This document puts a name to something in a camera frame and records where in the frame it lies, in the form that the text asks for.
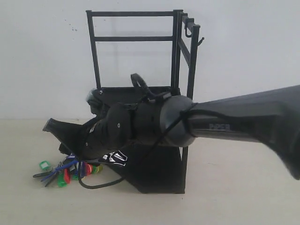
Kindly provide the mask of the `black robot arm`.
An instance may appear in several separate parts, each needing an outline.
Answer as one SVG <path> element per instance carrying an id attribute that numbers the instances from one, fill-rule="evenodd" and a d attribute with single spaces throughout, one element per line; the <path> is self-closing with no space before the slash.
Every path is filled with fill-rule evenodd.
<path id="1" fill-rule="evenodd" d="M 80 125 L 49 119 L 43 130 L 64 154 L 100 162 L 131 144 L 187 147 L 198 137 L 259 142 L 300 178 L 300 88 L 285 87 L 196 103 L 183 95 L 144 94 L 133 103 L 100 104 L 100 116 Z"/>

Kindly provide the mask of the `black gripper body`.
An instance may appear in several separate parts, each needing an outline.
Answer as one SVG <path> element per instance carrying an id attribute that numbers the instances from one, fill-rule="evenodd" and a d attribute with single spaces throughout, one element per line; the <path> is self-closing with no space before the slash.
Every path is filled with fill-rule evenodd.
<path id="1" fill-rule="evenodd" d="M 80 154 L 81 160 L 95 160 L 133 143 L 136 138 L 136 104 L 116 103 L 90 129 Z"/>

